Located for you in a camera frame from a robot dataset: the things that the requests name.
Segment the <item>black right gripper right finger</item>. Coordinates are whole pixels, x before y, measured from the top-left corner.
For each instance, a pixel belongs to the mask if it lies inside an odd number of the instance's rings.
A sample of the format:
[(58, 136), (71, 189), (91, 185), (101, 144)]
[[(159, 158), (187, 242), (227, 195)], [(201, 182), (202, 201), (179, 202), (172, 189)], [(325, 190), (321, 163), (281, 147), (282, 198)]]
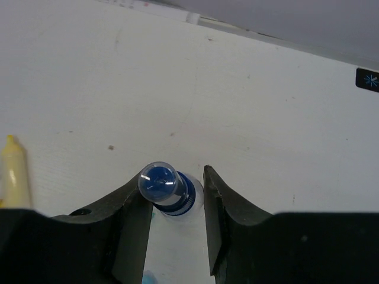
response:
[(206, 166), (210, 274), (217, 283), (377, 283), (378, 214), (270, 214)]

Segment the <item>blue cap spray bottle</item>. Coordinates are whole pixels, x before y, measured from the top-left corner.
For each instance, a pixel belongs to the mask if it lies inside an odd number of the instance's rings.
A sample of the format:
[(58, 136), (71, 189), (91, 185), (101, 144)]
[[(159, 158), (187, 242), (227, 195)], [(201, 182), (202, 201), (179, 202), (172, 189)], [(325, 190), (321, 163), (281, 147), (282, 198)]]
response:
[(192, 175), (177, 171), (169, 163), (153, 162), (138, 176), (141, 195), (172, 222), (194, 224), (204, 213), (204, 190)]

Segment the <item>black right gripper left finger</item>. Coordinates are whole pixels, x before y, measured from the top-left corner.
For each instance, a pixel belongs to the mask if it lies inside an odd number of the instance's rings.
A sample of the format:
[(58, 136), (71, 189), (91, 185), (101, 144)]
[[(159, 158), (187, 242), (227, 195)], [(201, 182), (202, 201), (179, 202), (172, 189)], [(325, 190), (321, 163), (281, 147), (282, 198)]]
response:
[(1, 210), (2, 283), (140, 283), (152, 204), (132, 178), (69, 215)]

